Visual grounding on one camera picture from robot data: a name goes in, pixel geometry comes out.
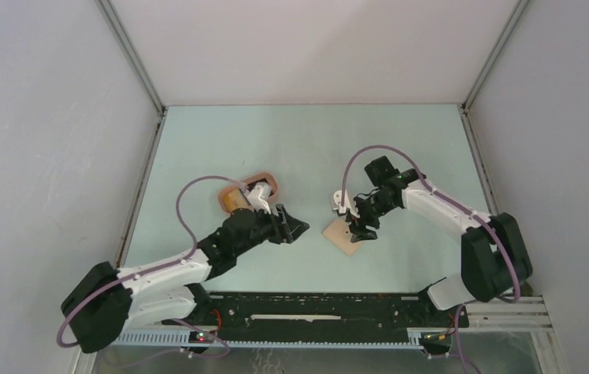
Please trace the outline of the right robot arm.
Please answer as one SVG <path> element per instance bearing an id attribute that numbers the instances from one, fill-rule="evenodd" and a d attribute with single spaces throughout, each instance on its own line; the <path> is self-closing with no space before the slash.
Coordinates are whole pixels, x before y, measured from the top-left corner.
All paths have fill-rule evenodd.
<path id="1" fill-rule="evenodd" d="M 414 168 L 399 171 L 381 156 L 365 168 L 371 192 L 350 197 L 346 189 L 331 196 L 331 206 L 348 225 L 352 243 L 376 240 L 380 218 L 397 208 L 415 212 L 443 229 L 460 246 L 460 272 L 430 284 L 417 305 L 418 318 L 436 326 L 449 309 L 467 302 L 490 302 L 512 291 L 533 274 L 517 220 L 508 213 L 491 215 L 449 197 Z"/>

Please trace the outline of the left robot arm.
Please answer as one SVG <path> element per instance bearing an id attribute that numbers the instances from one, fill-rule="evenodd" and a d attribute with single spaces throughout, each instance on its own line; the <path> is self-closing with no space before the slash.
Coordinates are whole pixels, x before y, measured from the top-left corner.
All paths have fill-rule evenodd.
<path id="1" fill-rule="evenodd" d="M 90 354 L 134 327 L 169 319 L 204 323 L 210 303 L 203 282 L 228 272 L 256 246 L 291 244 L 308 229 L 281 204 L 270 213 L 240 208 L 182 254 L 130 268 L 98 263 L 61 304 L 74 345 Z"/>

